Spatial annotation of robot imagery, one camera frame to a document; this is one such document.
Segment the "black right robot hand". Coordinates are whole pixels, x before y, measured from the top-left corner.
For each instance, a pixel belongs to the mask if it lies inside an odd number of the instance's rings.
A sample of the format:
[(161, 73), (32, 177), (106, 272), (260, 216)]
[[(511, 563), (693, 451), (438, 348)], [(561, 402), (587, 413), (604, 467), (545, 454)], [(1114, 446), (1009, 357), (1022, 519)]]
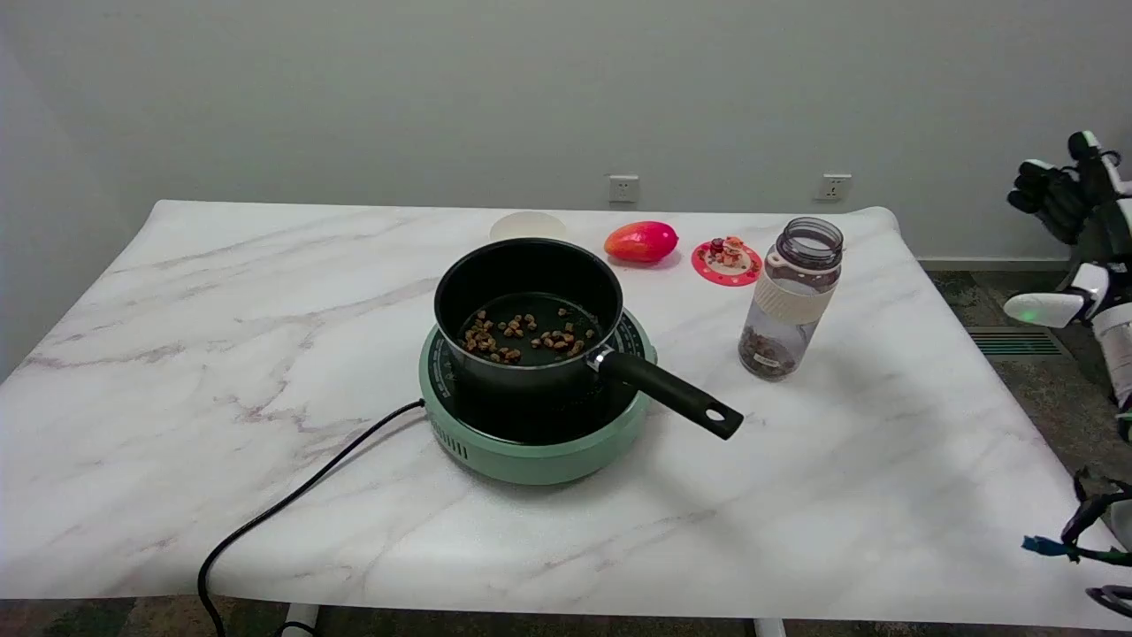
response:
[(1060, 242), (1075, 246), (1094, 214), (1129, 199), (1129, 179), (1120, 173), (1121, 153), (1104, 148), (1091, 130), (1071, 134), (1067, 154), (1065, 166), (1023, 161), (1006, 200), (1039, 219)]

